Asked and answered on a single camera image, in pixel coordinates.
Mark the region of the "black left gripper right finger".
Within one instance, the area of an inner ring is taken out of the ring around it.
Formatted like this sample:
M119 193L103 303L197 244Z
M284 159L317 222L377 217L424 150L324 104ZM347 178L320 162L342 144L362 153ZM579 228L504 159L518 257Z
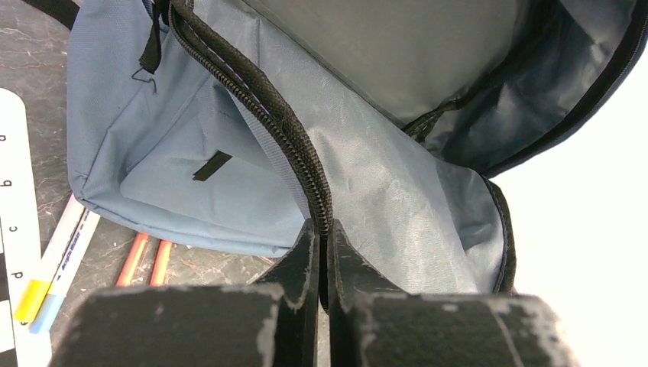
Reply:
M333 366L576 366L561 324L536 297L408 294L352 247L326 240Z

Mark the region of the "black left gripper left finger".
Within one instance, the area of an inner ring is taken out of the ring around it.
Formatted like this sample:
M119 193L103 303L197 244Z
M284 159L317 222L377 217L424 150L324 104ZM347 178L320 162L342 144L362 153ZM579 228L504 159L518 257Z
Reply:
M250 284L104 288L79 308L53 366L314 366L319 236L311 220Z

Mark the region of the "blue student backpack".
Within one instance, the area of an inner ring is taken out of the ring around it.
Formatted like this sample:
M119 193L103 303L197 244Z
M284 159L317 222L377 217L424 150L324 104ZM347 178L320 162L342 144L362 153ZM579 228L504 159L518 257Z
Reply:
M410 293L516 270L490 178L577 131L645 1L35 1L70 29L67 167L100 216L281 256L310 220Z

